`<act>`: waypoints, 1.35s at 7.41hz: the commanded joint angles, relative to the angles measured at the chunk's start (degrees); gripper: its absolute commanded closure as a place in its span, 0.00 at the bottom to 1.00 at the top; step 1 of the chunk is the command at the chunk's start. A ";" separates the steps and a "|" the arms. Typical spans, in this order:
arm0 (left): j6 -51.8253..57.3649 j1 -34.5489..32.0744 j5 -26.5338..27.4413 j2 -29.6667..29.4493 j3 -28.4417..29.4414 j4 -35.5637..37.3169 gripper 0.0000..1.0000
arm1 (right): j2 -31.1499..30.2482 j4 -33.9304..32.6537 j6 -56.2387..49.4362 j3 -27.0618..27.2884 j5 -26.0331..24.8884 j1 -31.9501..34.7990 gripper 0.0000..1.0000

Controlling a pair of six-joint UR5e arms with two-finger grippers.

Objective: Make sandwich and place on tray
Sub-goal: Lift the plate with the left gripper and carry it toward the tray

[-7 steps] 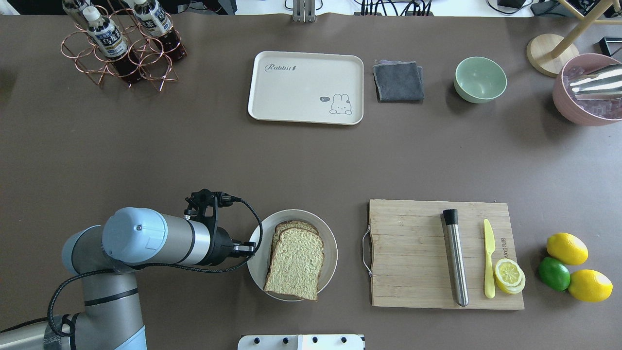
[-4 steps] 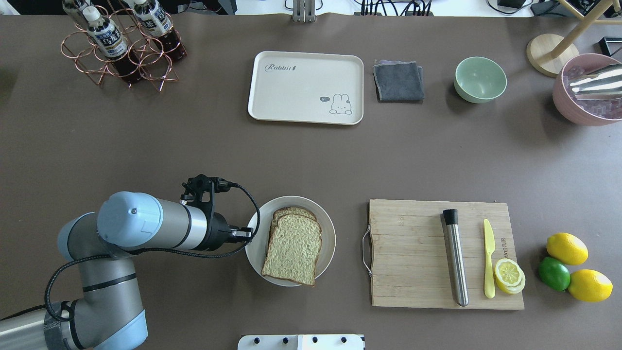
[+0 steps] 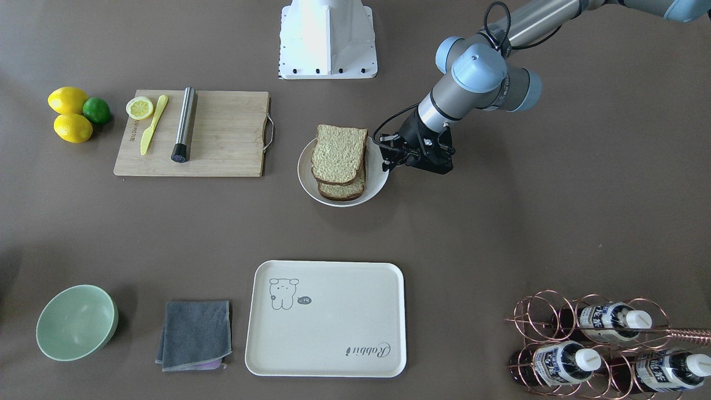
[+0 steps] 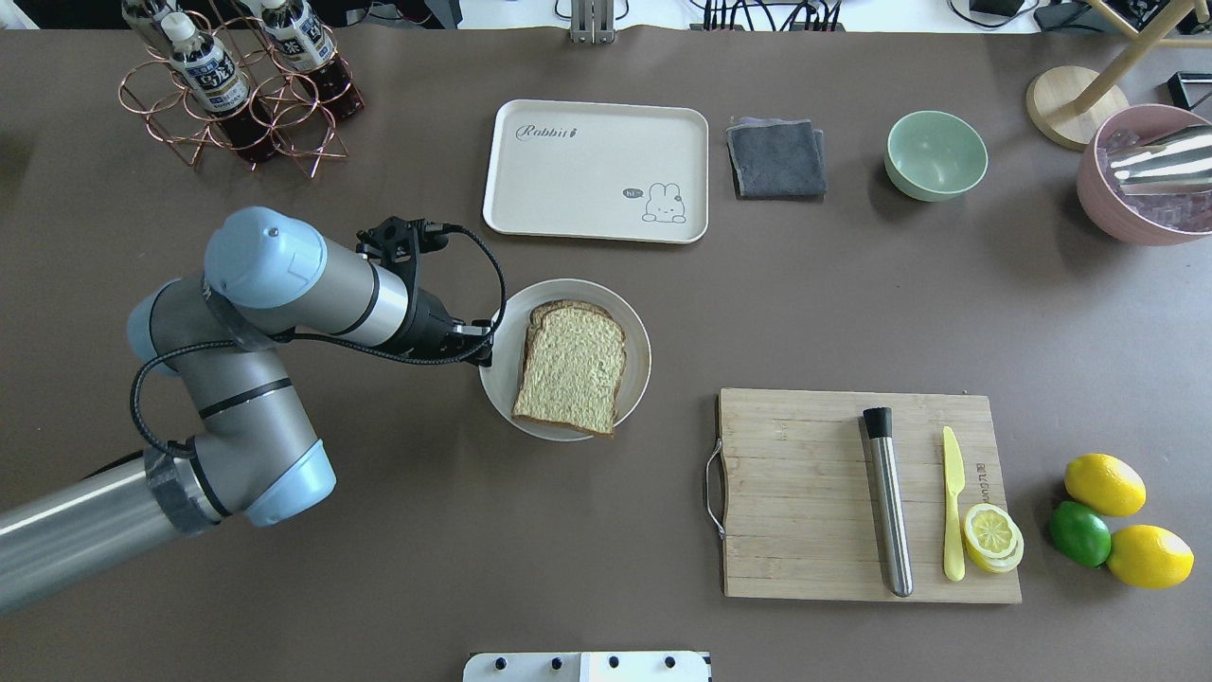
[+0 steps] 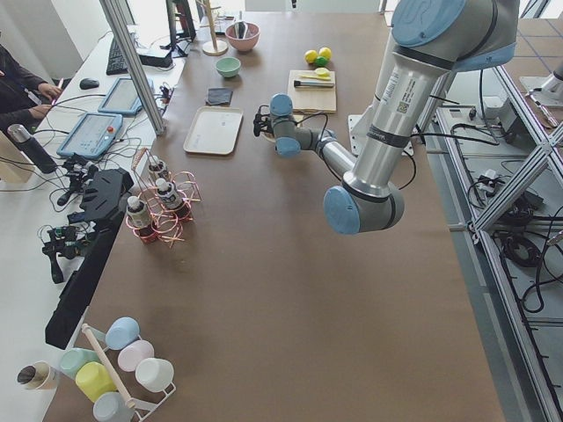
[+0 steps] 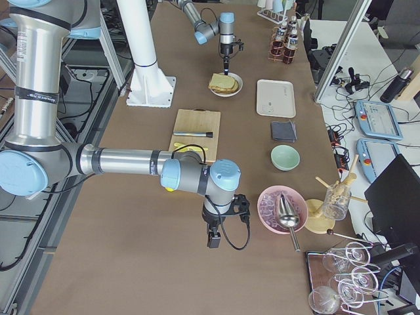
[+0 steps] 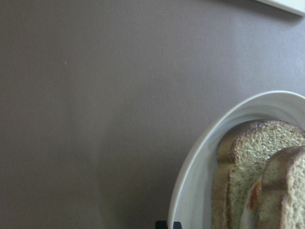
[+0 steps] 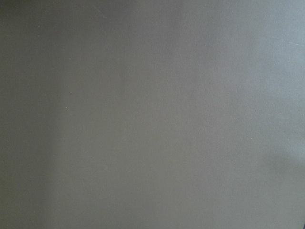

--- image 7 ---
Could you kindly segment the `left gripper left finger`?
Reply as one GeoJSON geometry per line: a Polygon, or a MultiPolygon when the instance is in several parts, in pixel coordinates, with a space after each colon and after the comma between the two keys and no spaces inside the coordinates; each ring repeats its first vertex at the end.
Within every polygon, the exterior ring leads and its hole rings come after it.
{"type": "Polygon", "coordinates": [[[155,229],[167,229],[166,220],[158,220],[155,222],[155,229]]]}

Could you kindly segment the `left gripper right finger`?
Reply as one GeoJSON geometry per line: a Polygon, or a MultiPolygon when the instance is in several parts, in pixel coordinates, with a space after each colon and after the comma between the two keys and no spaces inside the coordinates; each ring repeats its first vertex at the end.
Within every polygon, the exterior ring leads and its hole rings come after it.
{"type": "Polygon", "coordinates": [[[173,229],[182,229],[181,222],[174,222],[173,223],[173,229]]]}

